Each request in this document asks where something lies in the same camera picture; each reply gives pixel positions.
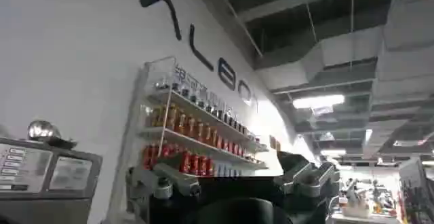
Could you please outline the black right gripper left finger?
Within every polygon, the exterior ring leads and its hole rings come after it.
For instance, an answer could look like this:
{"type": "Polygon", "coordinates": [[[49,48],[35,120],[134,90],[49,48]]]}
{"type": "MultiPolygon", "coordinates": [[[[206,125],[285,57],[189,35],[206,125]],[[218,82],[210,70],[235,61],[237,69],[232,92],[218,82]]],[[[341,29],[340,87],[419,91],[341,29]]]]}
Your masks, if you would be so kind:
{"type": "Polygon", "coordinates": [[[175,168],[175,162],[181,158],[181,155],[158,158],[153,168],[145,168],[142,163],[129,168],[125,176],[127,212],[138,214],[154,193],[170,198],[176,190],[183,196],[198,197],[201,193],[198,178],[175,168]]]}

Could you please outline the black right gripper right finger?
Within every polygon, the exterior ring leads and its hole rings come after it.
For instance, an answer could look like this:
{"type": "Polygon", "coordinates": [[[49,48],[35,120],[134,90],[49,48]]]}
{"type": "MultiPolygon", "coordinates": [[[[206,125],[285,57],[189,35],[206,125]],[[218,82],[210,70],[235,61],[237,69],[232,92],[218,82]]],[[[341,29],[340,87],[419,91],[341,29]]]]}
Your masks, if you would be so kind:
{"type": "Polygon", "coordinates": [[[300,154],[277,152],[283,174],[273,179],[285,194],[300,194],[309,198],[333,198],[340,192],[340,173],[335,165],[325,162],[316,167],[300,154]]]}

